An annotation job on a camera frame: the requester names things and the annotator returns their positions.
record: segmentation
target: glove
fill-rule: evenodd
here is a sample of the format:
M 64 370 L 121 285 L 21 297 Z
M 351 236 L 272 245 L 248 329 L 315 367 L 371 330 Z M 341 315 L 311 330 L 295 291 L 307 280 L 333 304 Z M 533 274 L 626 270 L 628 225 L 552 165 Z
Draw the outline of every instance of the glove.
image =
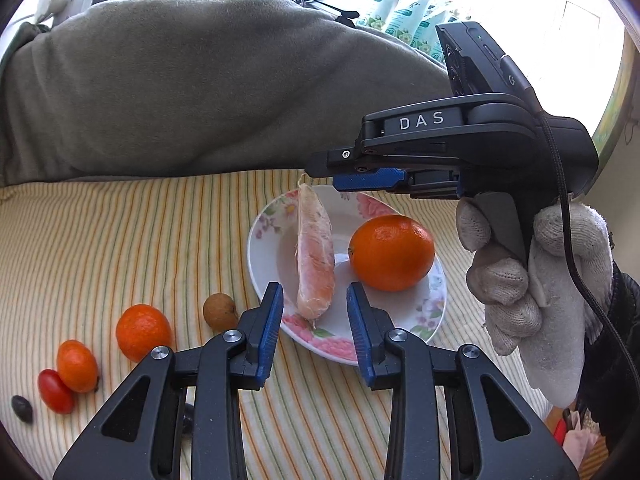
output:
M 569 210 L 578 272 L 608 311 L 613 262 L 606 222 L 580 203 Z M 560 206 L 534 218 L 528 270 L 492 240 L 489 222 L 471 200 L 460 199 L 456 227 L 462 246 L 476 253 L 466 283 L 484 303 L 495 351 L 508 355 L 518 347 L 530 386 L 555 406 L 568 406 L 580 385 L 585 335 L 593 342 L 602 326 L 569 276 Z

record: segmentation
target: blue gripper pad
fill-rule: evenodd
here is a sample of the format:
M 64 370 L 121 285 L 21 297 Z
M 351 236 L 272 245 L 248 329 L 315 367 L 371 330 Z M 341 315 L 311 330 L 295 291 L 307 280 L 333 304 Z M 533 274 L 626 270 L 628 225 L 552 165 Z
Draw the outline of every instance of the blue gripper pad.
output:
M 380 168 L 375 173 L 336 175 L 334 176 L 334 187 L 338 191 L 389 190 L 405 180 L 406 171 Z
M 360 373 L 367 386 L 371 387 L 376 378 L 371 359 L 371 341 L 367 333 L 367 327 L 360 311 L 358 298 L 353 288 L 353 284 L 347 289 L 347 314 L 349 325 L 351 325 L 351 335 L 353 335 L 353 345 L 358 357 Z
M 276 351 L 276 343 L 278 342 L 278 330 L 280 329 L 280 319 L 282 318 L 282 309 L 284 307 L 284 295 L 282 286 L 279 283 L 270 283 L 263 300 L 268 298 L 270 288 L 274 288 L 273 296 L 269 305 L 269 315 L 264 323 L 262 337 L 258 345 L 258 368 L 256 370 L 255 379 L 260 387 L 264 386 L 267 378 L 271 374 L 271 365 L 273 364 L 273 355 Z

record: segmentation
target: black sleeve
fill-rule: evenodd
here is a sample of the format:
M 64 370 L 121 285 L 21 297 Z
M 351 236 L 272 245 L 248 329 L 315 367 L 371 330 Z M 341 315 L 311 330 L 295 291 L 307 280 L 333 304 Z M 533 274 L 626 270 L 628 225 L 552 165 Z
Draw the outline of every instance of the black sleeve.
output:
M 640 365 L 640 286 L 613 265 L 613 288 L 609 319 L 626 343 L 636 367 Z M 606 330 L 584 349 L 584 369 L 578 396 L 600 425 L 612 451 L 627 430 L 638 408 L 628 365 Z

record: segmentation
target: black olive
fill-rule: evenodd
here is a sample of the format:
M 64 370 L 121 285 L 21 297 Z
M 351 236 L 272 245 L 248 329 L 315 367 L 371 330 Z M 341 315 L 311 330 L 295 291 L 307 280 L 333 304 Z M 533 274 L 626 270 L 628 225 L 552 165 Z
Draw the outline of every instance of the black olive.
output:
M 33 408 L 31 403 L 21 397 L 20 395 L 14 395 L 11 398 L 11 407 L 14 409 L 15 416 L 21 421 L 31 424 L 33 422 Z
M 182 418 L 182 436 L 191 436 L 191 433 L 193 433 L 193 404 L 185 404 Z

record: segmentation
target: plate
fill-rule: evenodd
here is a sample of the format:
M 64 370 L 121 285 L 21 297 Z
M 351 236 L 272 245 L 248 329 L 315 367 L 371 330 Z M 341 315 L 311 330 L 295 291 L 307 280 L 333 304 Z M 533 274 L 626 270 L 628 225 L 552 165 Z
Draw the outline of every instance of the plate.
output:
M 351 270 L 347 248 L 351 235 L 364 222 L 377 216 L 399 214 L 387 204 L 365 193 L 340 193 L 333 186 L 313 186 L 332 224 L 335 252 L 335 292 L 329 309 L 313 327 L 296 311 L 298 271 L 298 190 L 289 191 L 268 204 L 249 232 L 247 260 L 254 289 L 263 297 L 269 282 L 284 289 L 281 328 L 312 352 L 348 365 L 357 365 L 347 316 L 346 291 L 358 279 Z M 371 306 L 383 308 L 394 325 L 419 336 L 433 337 L 444 316 L 447 285 L 436 256 L 429 273 L 414 287 L 402 292 L 382 292 L 365 285 Z

